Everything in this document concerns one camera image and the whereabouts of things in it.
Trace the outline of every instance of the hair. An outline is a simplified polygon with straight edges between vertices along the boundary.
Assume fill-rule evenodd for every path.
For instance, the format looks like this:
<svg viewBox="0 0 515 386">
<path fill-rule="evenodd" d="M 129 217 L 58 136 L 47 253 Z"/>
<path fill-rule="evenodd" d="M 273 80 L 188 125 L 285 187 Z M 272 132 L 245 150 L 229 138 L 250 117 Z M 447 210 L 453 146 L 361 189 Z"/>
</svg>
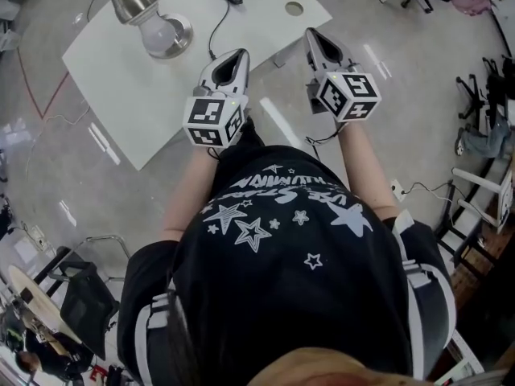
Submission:
<svg viewBox="0 0 515 386">
<path fill-rule="evenodd" d="M 200 356 L 194 347 L 183 320 L 182 306 L 174 292 L 168 294 L 167 337 L 171 357 L 171 382 L 180 386 L 201 386 L 203 383 Z"/>
<path fill-rule="evenodd" d="M 24 361 L 22 359 L 23 354 L 30 354 L 28 351 L 19 351 L 14 355 L 14 361 L 16 362 L 16 366 L 18 366 L 18 369 L 21 370 L 23 373 L 27 373 L 28 375 L 31 375 L 35 371 L 32 370 L 31 364 Z"/>
</svg>

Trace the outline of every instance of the pink cloth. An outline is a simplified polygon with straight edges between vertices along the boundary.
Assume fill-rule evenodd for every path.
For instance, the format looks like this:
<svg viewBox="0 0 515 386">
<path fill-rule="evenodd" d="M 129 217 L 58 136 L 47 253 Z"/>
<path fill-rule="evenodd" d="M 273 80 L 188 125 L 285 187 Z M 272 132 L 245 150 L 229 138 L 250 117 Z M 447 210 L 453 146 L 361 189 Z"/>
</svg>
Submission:
<svg viewBox="0 0 515 386">
<path fill-rule="evenodd" d="M 490 0 L 451 0 L 454 7 L 469 16 L 476 16 L 492 8 Z"/>
</svg>

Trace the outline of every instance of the gray floor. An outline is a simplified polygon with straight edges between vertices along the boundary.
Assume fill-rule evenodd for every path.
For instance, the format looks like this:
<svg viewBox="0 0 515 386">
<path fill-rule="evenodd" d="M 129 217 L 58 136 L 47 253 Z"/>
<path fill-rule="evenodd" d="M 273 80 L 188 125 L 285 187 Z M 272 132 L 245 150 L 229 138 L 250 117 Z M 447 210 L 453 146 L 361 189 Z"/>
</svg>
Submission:
<svg viewBox="0 0 515 386">
<path fill-rule="evenodd" d="M 480 160 L 453 153 L 460 126 L 457 114 L 468 102 L 455 78 L 474 72 L 483 84 L 481 58 L 499 59 L 505 53 L 489 14 L 469 18 L 437 1 L 433 14 L 424 14 L 416 2 L 403 10 L 400 0 L 385 5 L 378 0 L 319 1 L 334 18 L 321 31 L 346 43 L 381 90 L 381 108 L 366 125 L 388 177 L 404 188 L 416 181 L 436 187 L 450 178 L 453 166 L 477 170 Z M 28 0 L 23 6 L 16 23 L 23 35 L 20 53 L 41 110 L 65 76 L 61 56 L 86 24 L 89 2 Z M 96 0 L 92 14 L 107 2 Z M 309 79 L 301 47 L 283 68 L 267 62 L 252 73 L 252 113 L 267 144 L 285 139 L 267 120 L 259 101 L 269 97 L 294 129 L 302 131 L 300 117 L 309 114 L 304 89 Z M 74 126 L 54 119 L 35 144 L 27 177 L 31 146 L 43 125 L 27 93 L 16 51 L 7 52 L 0 62 L 0 106 L 0 126 L 10 125 L 0 130 L 9 163 L 6 191 L 19 219 L 29 227 L 37 224 L 56 247 L 73 246 L 86 236 L 118 234 L 133 253 L 156 239 L 167 196 L 192 149 L 183 133 L 137 172 L 114 144 L 122 157 L 120 166 L 95 144 L 87 127 L 92 121 L 101 125 L 93 112 Z M 87 107 L 68 77 L 47 116 L 63 114 L 74 121 Z M 60 201 L 69 207 L 76 227 Z M 404 206 L 416 219 L 434 226 L 443 201 L 414 191 Z M 116 247 L 97 249 L 96 256 L 115 270 L 111 274 L 125 264 Z"/>
</svg>

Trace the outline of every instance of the round wooden table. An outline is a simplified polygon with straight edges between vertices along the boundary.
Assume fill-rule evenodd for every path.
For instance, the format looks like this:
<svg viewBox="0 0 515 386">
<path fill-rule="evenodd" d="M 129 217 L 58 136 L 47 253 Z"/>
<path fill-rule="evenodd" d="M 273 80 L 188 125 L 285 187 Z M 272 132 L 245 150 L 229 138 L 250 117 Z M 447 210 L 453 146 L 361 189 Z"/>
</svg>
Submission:
<svg viewBox="0 0 515 386">
<path fill-rule="evenodd" d="M 39 285 L 28 277 L 19 267 L 9 266 L 10 281 L 14 290 L 21 295 L 24 289 L 32 294 L 32 300 L 27 303 L 29 310 L 51 331 L 59 331 L 64 333 L 77 343 L 82 343 L 80 339 L 72 332 L 72 329 L 63 322 L 60 317 L 59 308 L 47 296 L 47 294 L 39 287 Z"/>
</svg>

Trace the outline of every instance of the desk lamp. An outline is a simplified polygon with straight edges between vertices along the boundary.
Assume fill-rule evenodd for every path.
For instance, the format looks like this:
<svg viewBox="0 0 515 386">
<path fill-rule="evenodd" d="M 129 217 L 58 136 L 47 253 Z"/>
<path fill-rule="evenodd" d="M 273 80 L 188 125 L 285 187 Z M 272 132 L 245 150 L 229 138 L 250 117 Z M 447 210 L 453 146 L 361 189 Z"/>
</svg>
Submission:
<svg viewBox="0 0 515 386">
<path fill-rule="evenodd" d="M 171 59 L 189 46 L 192 25 L 181 15 L 158 14 L 159 0 L 111 0 L 121 24 L 138 26 L 143 46 L 156 59 Z"/>
</svg>

